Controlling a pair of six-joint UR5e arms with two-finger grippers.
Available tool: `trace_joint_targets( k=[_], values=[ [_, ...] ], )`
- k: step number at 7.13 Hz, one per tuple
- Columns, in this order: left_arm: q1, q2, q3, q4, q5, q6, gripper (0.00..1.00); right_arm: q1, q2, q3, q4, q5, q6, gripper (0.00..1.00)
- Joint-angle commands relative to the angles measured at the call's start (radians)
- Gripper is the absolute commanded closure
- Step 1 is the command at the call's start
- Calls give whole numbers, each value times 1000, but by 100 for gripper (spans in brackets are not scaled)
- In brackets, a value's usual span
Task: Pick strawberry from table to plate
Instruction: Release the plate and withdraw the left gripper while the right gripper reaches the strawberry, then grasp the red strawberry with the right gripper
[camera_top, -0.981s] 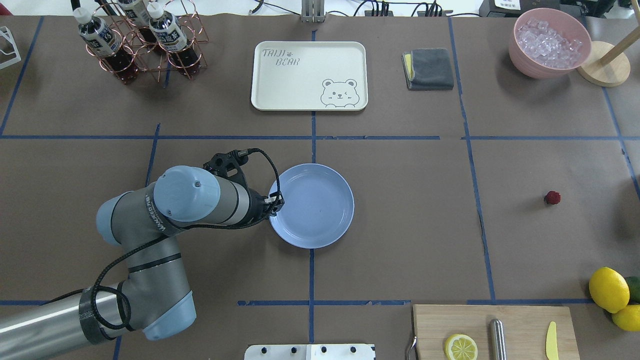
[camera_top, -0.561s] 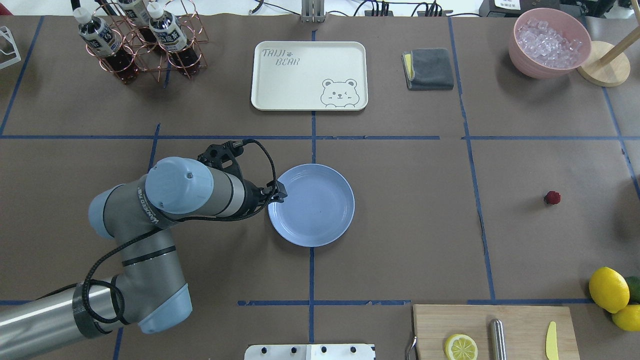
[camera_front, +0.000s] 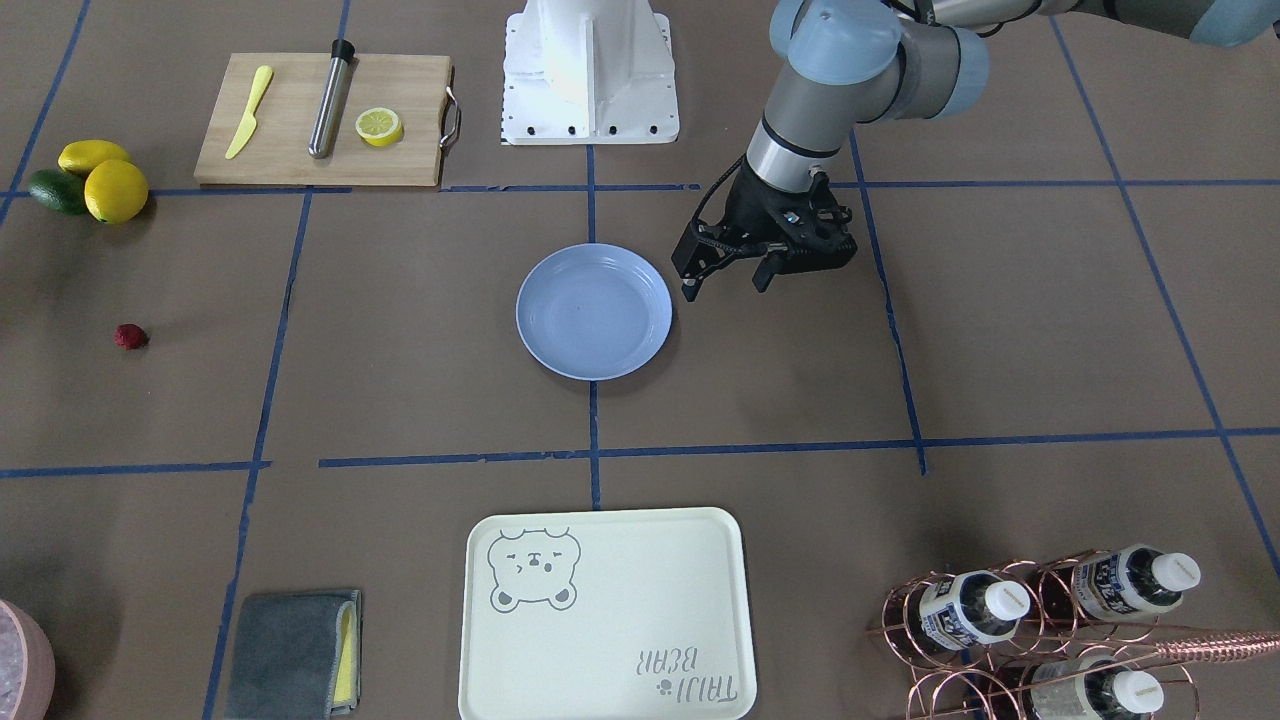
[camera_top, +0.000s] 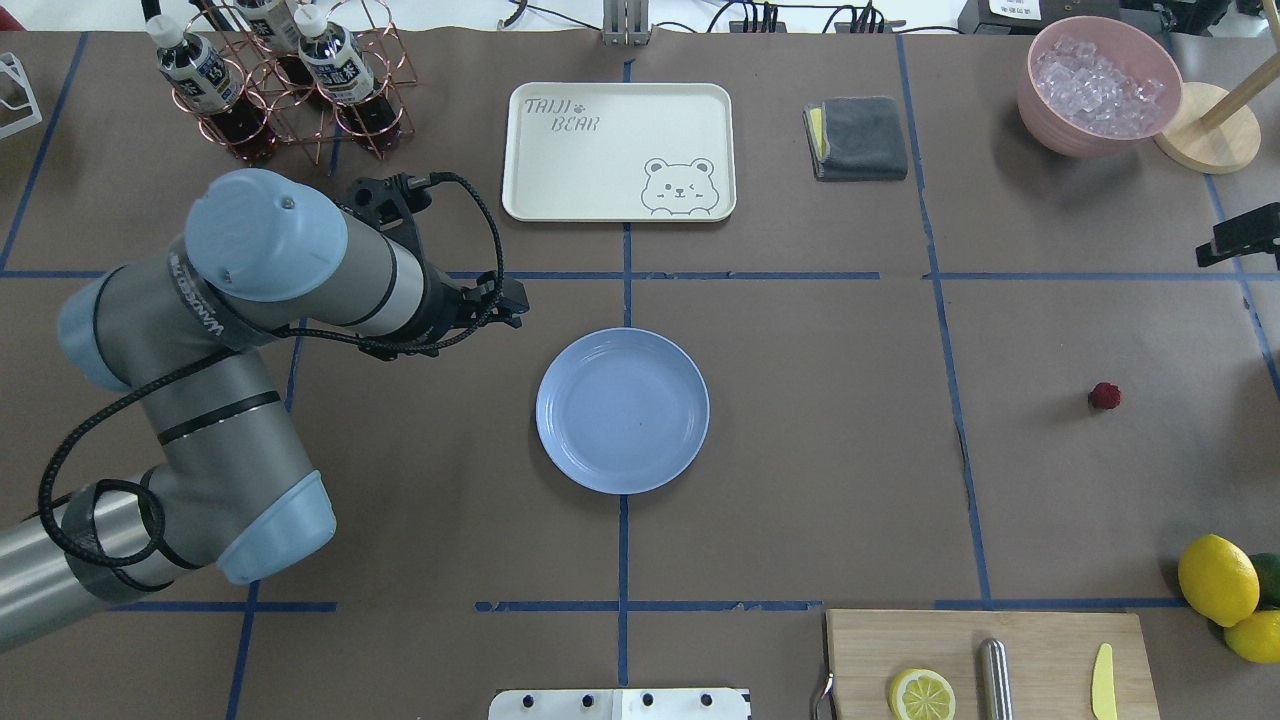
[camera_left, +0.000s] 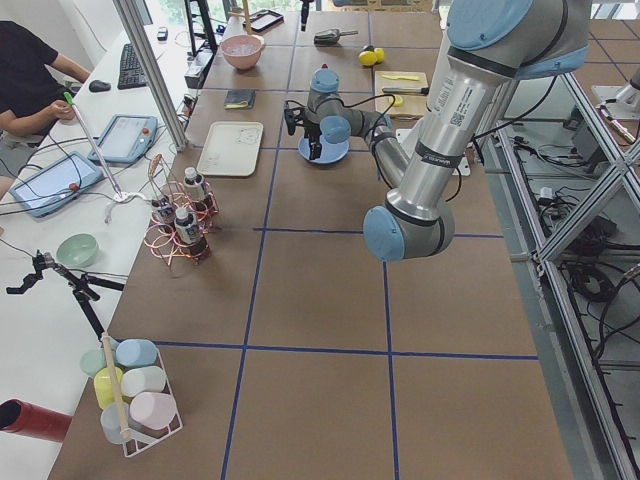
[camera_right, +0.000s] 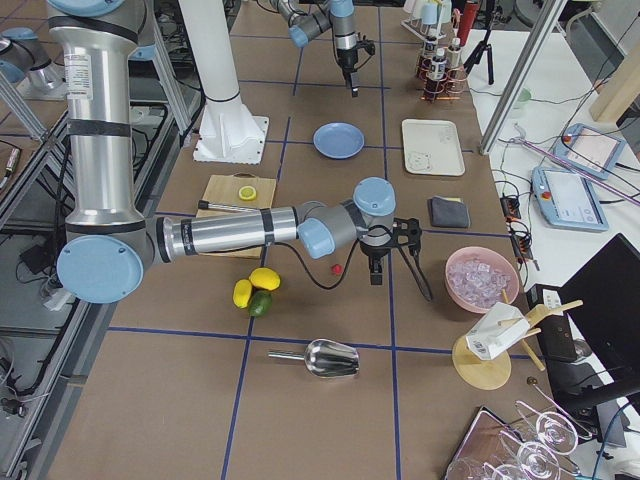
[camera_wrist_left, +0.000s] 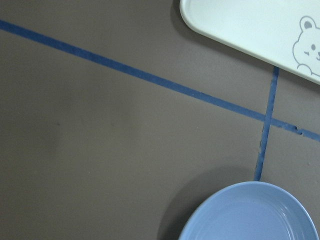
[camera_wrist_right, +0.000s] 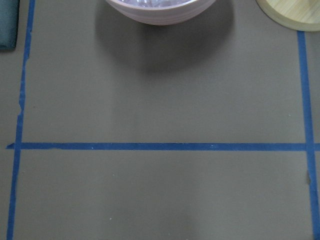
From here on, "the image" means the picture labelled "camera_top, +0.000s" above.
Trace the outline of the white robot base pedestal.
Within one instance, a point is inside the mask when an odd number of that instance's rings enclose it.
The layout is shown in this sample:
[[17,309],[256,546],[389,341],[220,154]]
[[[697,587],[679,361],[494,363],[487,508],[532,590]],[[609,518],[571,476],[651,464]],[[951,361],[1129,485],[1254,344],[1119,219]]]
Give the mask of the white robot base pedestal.
[[745,689],[728,687],[511,689],[489,719],[751,719]]

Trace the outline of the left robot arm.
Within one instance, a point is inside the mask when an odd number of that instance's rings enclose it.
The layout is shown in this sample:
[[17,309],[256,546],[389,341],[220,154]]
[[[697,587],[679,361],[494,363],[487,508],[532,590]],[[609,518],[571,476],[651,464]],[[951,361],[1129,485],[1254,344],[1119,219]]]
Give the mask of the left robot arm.
[[520,327],[503,265],[475,286],[425,256],[415,215],[449,172],[361,178],[338,200],[265,169],[215,179],[164,255],[119,266],[58,318],[67,359],[116,400],[52,452],[33,515],[3,533],[3,650],[214,566],[247,585],[326,544],[337,518],[269,343],[314,337],[435,357]]

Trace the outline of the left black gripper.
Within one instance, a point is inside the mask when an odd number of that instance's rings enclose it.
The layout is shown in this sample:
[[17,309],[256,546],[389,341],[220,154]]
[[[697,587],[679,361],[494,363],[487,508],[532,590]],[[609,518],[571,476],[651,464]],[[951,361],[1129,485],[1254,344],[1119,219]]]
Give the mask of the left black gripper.
[[500,270],[483,273],[474,287],[456,284],[431,263],[422,266],[422,295],[406,325],[399,329],[399,352],[435,356],[452,331],[474,332],[495,319],[521,319],[529,297],[520,281],[500,279]]

